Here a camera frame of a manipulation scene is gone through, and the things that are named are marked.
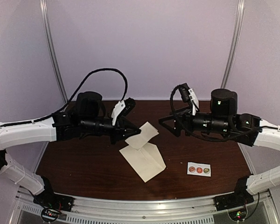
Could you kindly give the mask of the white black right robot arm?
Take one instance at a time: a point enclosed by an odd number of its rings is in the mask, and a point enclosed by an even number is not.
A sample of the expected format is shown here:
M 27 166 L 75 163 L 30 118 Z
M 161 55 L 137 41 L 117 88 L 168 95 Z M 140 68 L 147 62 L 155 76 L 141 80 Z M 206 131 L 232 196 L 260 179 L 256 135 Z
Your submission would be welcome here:
M 280 126 L 252 114 L 238 114 L 234 91 L 213 90 L 210 112 L 202 112 L 194 90 L 184 83 L 171 91 L 169 103 L 171 114 L 159 119 L 159 124 L 176 137 L 184 131 L 207 142 L 234 141 L 280 151 Z

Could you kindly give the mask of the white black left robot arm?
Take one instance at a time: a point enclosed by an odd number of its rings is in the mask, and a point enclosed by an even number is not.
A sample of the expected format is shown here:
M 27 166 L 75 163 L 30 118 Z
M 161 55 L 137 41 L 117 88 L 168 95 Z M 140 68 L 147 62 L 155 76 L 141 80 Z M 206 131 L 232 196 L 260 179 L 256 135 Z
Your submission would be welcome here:
M 6 149 L 35 142 L 65 141 L 87 136 L 109 136 L 110 142 L 126 140 L 141 130 L 126 119 L 135 107 L 132 98 L 119 101 L 111 117 L 99 115 L 105 112 L 102 96 L 93 91 L 78 94 L 68 111 L 57 112 L 45 119 L 26 120 L 15 123 L 0 122 L 0 175 L 25 187 L 34 199 L 44 207 L 54 207 L 58 198 L 49 180 L 26 170 L 16 162 Z

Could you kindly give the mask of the cream paper envelope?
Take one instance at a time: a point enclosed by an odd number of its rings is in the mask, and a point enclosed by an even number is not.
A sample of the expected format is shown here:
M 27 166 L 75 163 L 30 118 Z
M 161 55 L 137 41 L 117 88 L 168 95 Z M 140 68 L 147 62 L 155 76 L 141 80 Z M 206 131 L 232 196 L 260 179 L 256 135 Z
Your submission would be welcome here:
M 119 152 L 143 182 L 148 182 L 166 169 L 163 157 L 155 144 L 147 143 L 140 149 L 127 146 Z

